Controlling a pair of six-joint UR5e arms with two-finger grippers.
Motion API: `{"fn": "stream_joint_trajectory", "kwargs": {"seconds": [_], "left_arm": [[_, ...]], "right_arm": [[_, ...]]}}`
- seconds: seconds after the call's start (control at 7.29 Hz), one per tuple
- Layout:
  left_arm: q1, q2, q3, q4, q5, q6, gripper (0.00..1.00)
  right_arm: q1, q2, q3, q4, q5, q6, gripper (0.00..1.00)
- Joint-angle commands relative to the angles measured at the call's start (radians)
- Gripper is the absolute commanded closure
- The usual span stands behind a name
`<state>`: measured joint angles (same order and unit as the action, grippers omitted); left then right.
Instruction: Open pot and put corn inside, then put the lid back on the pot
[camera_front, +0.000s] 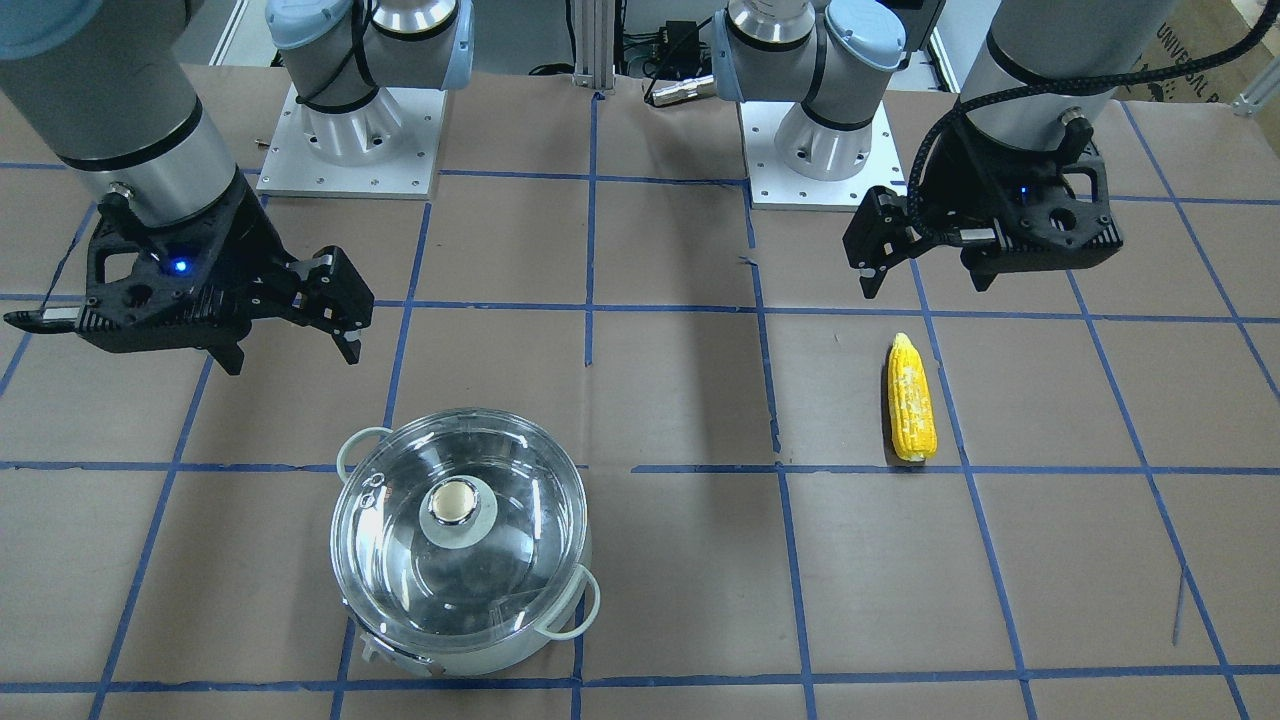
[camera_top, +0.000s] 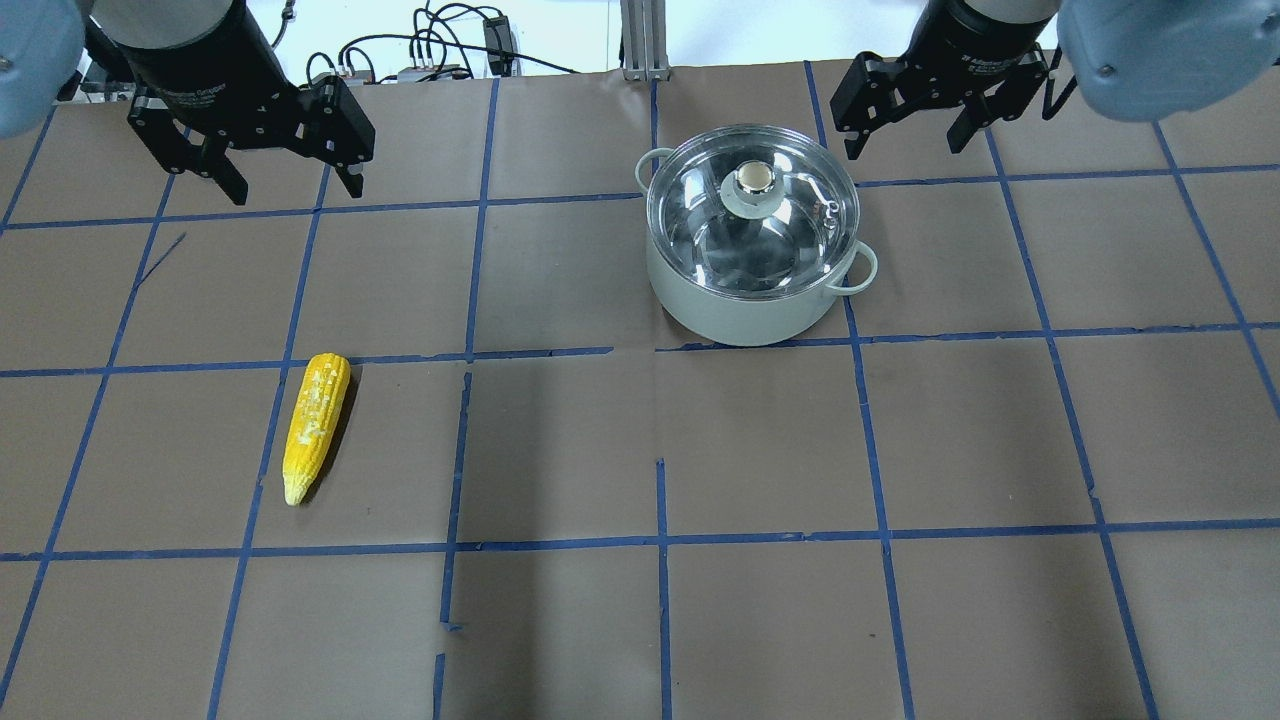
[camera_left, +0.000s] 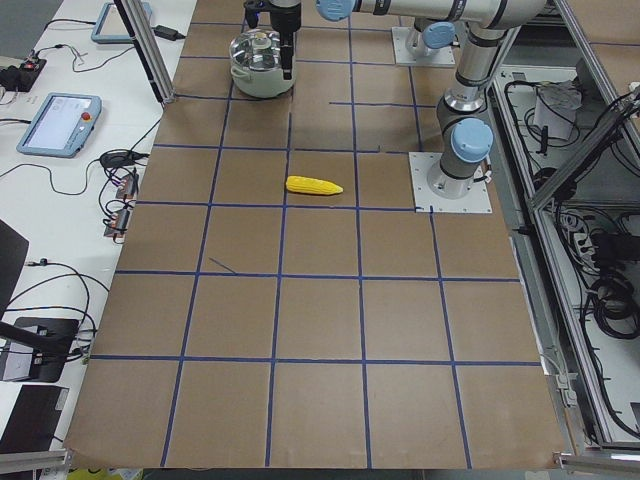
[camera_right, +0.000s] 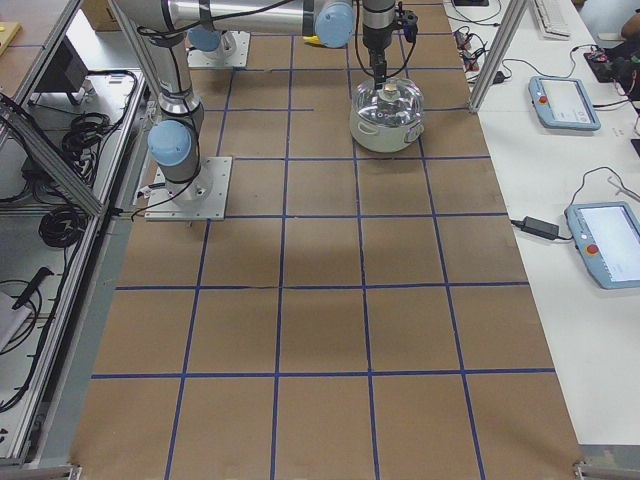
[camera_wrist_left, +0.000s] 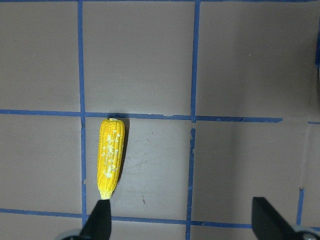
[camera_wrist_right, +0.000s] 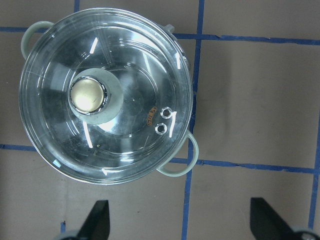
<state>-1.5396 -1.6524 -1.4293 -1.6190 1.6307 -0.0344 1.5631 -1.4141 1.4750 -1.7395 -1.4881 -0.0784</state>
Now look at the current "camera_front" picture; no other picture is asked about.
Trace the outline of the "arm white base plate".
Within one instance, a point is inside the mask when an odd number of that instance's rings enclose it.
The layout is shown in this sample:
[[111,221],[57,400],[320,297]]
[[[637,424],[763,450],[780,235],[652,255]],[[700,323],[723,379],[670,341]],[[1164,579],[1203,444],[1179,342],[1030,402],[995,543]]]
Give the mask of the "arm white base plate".
[[428,201],[449,92],[380,88],[369,105],[320,113],[289,91],[256,183],[273,197]]
[[796,102],[741,102],[751,204],[764,210],[854,211],[874,186],[906,186],[883,106],[868,126],[818,126]]

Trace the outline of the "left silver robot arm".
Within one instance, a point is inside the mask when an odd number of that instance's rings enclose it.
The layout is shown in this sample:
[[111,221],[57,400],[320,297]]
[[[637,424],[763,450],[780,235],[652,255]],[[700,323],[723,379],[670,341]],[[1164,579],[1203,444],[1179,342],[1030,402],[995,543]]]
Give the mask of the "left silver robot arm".
[[[730,1],[712,18],[717,92],[787,102],[783,158],[829,179],[868,152],[872,117],[933,3]],[[959,96],[908,187],[872,187],[844,247],[861,291],[937,246],[956,247],[975,290],[1002,274],[1080,270],[1124,243],[1094,120],[1171,1],[1002,1]]]

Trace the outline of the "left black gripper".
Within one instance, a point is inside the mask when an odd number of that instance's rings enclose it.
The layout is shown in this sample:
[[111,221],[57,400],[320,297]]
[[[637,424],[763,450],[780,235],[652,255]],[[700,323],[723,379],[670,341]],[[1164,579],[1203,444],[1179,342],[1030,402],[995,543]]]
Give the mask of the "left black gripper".
[[[1108,204],[1105,163],[1092,126],[1066,126],[1056,149],[1006,147],[973,126],[940,132],[913,197],[914,225],[928,245],[960,249],[977,291],[998,275],[1097,266],[1124,245]],[[905,197],[868,191],[870,224],[844,233],[847,264],[874,299],[893,251],[909,245]]]

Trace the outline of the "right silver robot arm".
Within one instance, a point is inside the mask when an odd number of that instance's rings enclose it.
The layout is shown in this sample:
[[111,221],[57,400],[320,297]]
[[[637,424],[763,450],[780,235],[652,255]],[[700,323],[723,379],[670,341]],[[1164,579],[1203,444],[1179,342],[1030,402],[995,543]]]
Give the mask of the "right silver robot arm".
[[111,354],[207,352],[241,372],[257,319],[355,364],[374,292],[343,249],[285,250],[261,192],[425,199],[443,102],[474,68],[470,1],[270,1],[291,96],[251,184],[180,69],[196,1],[5,1],[3,92],[99,210],[84,300],[8,313]]

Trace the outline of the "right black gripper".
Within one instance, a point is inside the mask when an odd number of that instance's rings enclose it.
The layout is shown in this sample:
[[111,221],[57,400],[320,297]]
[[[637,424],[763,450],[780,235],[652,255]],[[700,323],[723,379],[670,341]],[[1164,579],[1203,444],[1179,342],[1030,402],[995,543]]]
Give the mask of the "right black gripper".
[[294,258],[246,182],[164,227],[146,225],[137,200],[122,183],[100,199],[81,305],[13,311],[5,323],[32,334],[72,333],[111,354],[198,348],[237,375],[239,342],[253,322],[300,324],[302,315],[348,365],[360,361],[375,296],[343,249],[324,246],[294,273]]

